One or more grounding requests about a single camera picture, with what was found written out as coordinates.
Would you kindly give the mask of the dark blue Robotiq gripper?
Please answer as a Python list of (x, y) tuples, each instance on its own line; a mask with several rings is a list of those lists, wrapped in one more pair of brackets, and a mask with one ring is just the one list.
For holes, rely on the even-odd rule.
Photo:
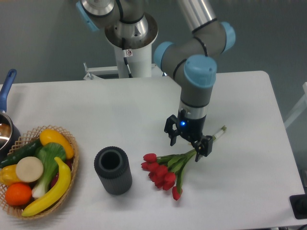
[(182, 138), (191, 142), (195, 149), (195, 162), (198, 162), (201, 157), (207, 157), (213, 148), (213, 136), (203, 136), (205, 119), (206, 116), (200, 119), (190, 119), (180, 114), (178, 114), (178, 117), (171, 115), (167, 118), (164, 132), (170, 138), (170, 146), (176, 143), (177, 136), (180, 134)]

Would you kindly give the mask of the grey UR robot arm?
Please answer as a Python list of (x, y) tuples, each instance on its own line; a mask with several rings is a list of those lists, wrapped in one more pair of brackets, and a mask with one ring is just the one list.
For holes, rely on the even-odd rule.
[(171, 145), (177, 136), (190, 142), (198, 160), (213, 146), (213, 138), (202, 130), (216, 80), (215, 58), (234, 45), (236, 34), (229, 23), (217, 20), (206, 0), (180, 0), (178, 5), (192, 38), (180, 46), (163, 42), (156, 50), (151, 45), (157, 23), (142, 0), (79, 0), (76, 8), (92, 31), (105, 31), (120, 78), (149, 77), (155, 64), (180, 85), (178, 114), (166, 120), (164, 131)]

